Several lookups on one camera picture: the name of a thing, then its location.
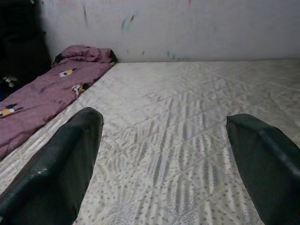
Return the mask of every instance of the white mattress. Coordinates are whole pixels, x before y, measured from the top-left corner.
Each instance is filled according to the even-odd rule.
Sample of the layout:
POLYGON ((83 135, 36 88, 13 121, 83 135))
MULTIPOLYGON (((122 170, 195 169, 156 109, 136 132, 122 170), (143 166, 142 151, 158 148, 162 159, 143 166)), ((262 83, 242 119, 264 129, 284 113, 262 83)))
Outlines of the white mattress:
POLYGON ((300 61, 120 63, 0 162, 0 193, 74 113, 105 119, 77 225, 263 224, 226 116, 249 113, 300 146, 300 61))

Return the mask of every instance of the quilted mattress cover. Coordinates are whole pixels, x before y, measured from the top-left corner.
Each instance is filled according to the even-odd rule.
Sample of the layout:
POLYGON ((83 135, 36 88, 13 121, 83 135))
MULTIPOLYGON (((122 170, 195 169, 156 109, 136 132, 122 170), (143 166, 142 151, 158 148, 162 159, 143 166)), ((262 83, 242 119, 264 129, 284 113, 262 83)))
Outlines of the quilted mattress cover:
POLYGON ((76 225, 259 225, 226 116, 249 113, 300 146, 300 60, 119 63, 0 162, 0 193, 86 106, 105 124, 76 225))

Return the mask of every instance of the pink blanket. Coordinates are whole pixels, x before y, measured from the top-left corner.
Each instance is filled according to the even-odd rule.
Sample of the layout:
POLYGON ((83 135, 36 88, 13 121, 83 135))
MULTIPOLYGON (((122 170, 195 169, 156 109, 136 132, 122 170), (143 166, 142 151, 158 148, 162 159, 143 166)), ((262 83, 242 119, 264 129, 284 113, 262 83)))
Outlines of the pink blanket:
POLYGON ((53 69, 0 102, 0 161, 111 68, 110 49, 74 45, 53 69))

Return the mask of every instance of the cartoon print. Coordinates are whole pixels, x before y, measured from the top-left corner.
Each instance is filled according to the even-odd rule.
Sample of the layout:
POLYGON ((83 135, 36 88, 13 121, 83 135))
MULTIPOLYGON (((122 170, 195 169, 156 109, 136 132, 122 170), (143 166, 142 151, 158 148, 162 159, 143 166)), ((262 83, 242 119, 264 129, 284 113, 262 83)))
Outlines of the cartoon print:
POLYGON ((22 107, 14 109, 16 106, 17 106, 17 104, 11 104, 11 105, 6 106, 4 110, 0 111, 0 118, 5 117, 11 113, 14 113, 18 110, 23 109, 22 107))
POLYGON ((76 96, 79 96, 81 93, 83 93, 85 90, 89 88, 89 85, 87 83, 83 85, 75 85, 72 87, 72 90, 75 91, 76 96))
POLYGON ((75 70, 77 70, 77 68, 74 68, 74 69, 70 69, 70 70, 66 70, 66 71, 60 72, 59 75, 60 75, 60 77, 69 76, 69 75, 72 74, 75 70))

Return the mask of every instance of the white wall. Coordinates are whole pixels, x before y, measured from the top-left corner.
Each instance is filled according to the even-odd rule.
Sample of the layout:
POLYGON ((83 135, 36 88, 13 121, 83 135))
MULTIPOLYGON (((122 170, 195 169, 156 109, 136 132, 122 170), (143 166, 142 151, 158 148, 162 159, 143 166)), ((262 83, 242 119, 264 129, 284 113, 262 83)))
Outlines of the white wall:
POLYGON ((40 6, 52 57, 74 44, 112 48, 124 62, 300 57, 300 0, 43 0, 40 6))

